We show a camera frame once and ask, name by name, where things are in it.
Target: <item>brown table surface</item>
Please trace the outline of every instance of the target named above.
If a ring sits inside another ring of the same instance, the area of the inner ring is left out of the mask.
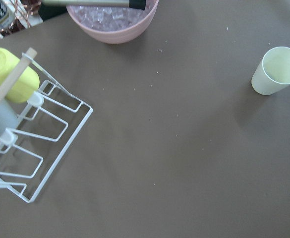
[[[250,85],[290,0],[161,0],[121,45],[64,14],[0,46],[94,109],[34,203],[0,189],[0,238],[290,238],[290,87]]]

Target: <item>bottle label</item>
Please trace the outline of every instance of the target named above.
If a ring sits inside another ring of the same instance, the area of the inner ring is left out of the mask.
[[[9,28],[14,18],[3,1],[0,0],[0,29]]]

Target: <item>wooden handle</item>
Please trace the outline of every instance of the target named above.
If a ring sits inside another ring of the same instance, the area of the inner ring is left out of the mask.
[[[30,47],[27,50],[26,55],[33,59],[37,55],[37,52],[33,48]],[[22,73],[25,71],[25,69],[28,67],[30,63],[31,63],[31,60],[29,58],[27,58],[26,56],[22,56],[19,63],[10,72],[10,74],[7,76],[5,81],[0,86],[0,102],[4,99],[6,94],[13,87],[13,85],[17,82],[19,77],[22,75]]]

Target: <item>black tip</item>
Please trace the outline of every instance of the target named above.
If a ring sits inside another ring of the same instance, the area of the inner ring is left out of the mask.
[[[145,10],[146,0],[129,0],[129,7]]]

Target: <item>ice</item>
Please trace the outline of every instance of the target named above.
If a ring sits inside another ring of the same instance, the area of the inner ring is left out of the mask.
[[[125,7],[71,6],[76,18],[84,26],[99,31],[117,31],[136,24],[153,8],[154,1],[147,0],[145,10]]]

